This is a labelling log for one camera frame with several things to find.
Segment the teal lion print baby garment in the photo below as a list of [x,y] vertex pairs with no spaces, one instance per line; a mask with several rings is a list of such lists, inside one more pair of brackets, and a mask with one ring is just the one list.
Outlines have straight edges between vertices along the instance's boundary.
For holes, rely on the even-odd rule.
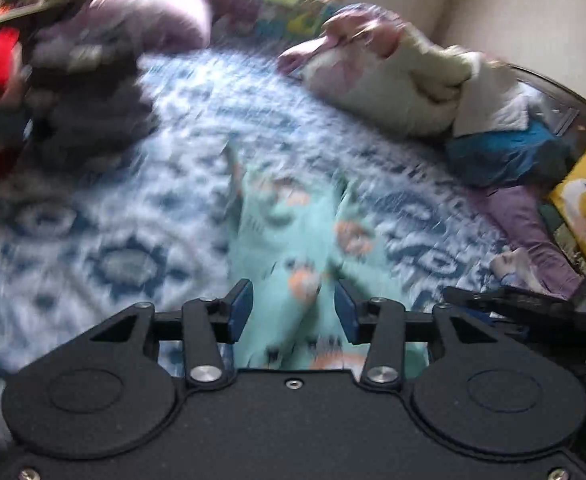
[[365,298],[404,299],[384,243],[367,221],[357,184],[277,174],[243,164],[232,144],[226,212],[229,278],[253,284],[252,312],[233,346],[238,368],[350,370],[368,353],[352,344],[334,307],[341,278]]

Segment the lilac folded clothes stack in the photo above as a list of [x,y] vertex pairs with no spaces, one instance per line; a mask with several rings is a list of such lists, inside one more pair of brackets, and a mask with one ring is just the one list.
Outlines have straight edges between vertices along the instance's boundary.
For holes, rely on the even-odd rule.
[[155,131],[152,99],[132,79],[114,87],[31,89],[31,145],[42,166],[74,170],[91,159],[124,153]]

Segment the purple bed sheet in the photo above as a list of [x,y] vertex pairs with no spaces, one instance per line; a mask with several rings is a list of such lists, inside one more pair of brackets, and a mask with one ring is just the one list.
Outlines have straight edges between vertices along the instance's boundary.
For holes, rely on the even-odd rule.
[[528,252],[537,278],[552,294],[569,298],[578,290],[583,278],[549,237],[538,212],[537,188],[471,188],[469,195],[476,209],[504,232],[512,246]]

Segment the blue white patterned quilt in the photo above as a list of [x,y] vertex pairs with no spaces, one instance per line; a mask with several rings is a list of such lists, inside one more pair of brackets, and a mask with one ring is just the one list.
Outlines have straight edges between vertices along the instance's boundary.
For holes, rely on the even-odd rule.
[[227,144],[261,168],[354,178],[409,306],[493,281],[506,237],[432,148],[323,104],[253,52],[147,56],[141,67],[153,136],[114,157],[24,162],[0,182],[0,396],[16,370],[128,304],[226,289]]

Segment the teal blue blanket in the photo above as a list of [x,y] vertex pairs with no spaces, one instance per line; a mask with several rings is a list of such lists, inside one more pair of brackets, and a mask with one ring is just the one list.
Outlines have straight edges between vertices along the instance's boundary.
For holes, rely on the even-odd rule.
[[556,184],[573,167],[569,144],[543,122],[521,131],[492,131],[451,138],[445,153],[450,170],[472,188]]

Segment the cream pink folded duvet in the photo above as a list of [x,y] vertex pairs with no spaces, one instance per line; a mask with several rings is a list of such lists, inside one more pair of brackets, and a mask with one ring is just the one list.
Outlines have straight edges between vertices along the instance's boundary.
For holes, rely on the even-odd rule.
[[318,38],[282,52],[277,69],[298,73],[317,98],[401,136],[528,128],[528,98],[508,64],[442,48],[373,4],[344,6]]

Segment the dark striped folded garment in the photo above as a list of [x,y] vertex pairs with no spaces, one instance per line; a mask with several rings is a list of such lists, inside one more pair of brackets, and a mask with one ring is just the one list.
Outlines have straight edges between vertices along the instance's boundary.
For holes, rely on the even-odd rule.
[[61,99],[110,106],[142,101],[139,55],[122,27],[43,32],[30,51],[26,102],[45,108]]

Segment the lavender pillow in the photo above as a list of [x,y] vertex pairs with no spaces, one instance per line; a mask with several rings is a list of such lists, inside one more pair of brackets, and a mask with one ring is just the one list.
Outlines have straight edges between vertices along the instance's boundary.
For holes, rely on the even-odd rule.
[[211,44],[213,11],[208,0],[91,0],[97,23],[122,23],[145,51],[188,52]]

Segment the colourful alphabet play mat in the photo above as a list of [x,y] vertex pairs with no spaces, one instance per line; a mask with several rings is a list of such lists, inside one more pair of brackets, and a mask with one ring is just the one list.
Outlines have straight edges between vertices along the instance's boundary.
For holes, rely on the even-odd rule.
[[207,0],[213,12],[215,42],[250,38],[294,44],[316,37],[340,9],[331,0]]

